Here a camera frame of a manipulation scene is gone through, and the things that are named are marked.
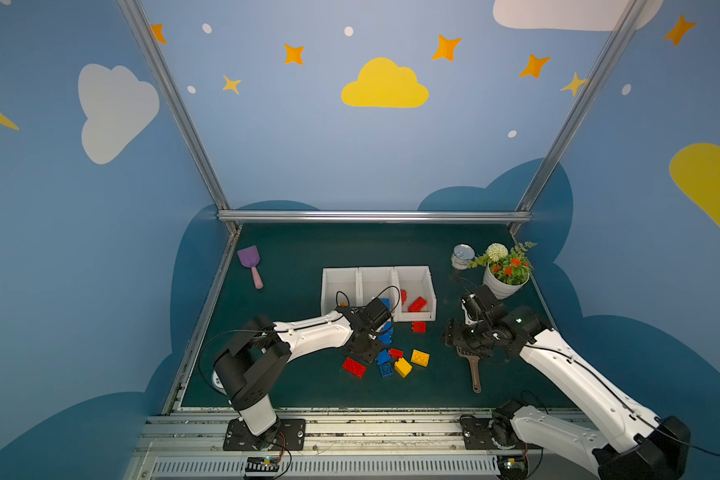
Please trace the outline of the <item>red lego bottom brick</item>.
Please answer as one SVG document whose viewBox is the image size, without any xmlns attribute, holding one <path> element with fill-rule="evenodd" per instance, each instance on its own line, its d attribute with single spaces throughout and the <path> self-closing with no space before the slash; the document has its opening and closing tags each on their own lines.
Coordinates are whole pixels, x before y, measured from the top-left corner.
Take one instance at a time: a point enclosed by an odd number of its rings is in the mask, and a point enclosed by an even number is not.
<svg viewBox="0 0 720 480">
<path fill-rule="evenodd" d="M 419 313 L 425 309 L 428 302 L 423 297 L 418 297 L 408 307 L 407 311 L 410 313 Z"/>
</svg>

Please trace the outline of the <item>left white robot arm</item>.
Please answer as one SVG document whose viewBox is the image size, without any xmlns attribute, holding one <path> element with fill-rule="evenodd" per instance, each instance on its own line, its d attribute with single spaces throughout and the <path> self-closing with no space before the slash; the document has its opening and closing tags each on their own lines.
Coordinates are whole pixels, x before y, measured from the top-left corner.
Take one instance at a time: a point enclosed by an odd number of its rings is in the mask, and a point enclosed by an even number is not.
<svg viewBox="0 0 720 480">
<path fill-rule="evenodd" d="M 385 347 L 379 337 L 391 319 L 392 312 L 379 298 L 296 322 L 256 317 L 218 352 L 213 372 L 248 432 L 258 440 L 273 440 L 279 418 L 269 393 L 286 365 L 329 348 L 347 348 L 370 364 Z"/>
</svg>

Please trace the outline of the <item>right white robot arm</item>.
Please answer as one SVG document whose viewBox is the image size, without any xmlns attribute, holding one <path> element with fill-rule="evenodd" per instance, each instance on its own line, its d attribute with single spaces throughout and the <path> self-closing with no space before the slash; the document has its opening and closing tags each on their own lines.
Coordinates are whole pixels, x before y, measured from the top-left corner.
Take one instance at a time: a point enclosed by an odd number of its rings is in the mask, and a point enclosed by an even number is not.
<svg viewBox="0 0 720 480">
<path fill-rule="evenodd" d="M 679 479 L 686 471 L 690 429 L 677 417 L 658 417 L 633 400 L 578 355 L 560 333 L 544 326 L 528 307 L 509 310 L 481 285 L 461 299 L 465 317 L 449 321 L 446 345 L 468 360 L 479 379 L 480 359 L 500 349 L 533 366 L 591 421 L 585 428 L 520 400 L 490 418 L 465 415 L 467 448 L 518 449 L 536 445 L 600 479 Z"/>
</svg>

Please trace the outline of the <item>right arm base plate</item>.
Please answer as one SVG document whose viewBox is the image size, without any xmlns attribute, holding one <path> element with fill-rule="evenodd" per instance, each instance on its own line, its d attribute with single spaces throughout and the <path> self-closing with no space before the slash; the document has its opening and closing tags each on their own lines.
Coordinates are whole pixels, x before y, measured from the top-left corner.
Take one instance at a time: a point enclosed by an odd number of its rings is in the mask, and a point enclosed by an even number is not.
<svg viewBox="0 0 720 480">
<path fill-rule="evenodd" d="M 536 444 L 520 440 L 506 419 L 462 415 L 458 422 L 467 450 L 542 450 Z"/>
</svg>

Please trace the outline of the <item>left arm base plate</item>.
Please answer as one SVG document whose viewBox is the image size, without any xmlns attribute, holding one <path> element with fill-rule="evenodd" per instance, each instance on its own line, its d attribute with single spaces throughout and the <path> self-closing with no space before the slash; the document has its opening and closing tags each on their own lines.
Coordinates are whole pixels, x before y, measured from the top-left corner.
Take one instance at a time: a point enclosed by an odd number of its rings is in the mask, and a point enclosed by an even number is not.
<svg viewBox="0 0 720 480">
<path fill-rule="evenodd" d="M 304 447 L 304 419 L 278 419 L 260 435 L 254 435 L 242 418 L 231 420 L 226 429 L 224 451 L 301 451 Z"/>
</svg>

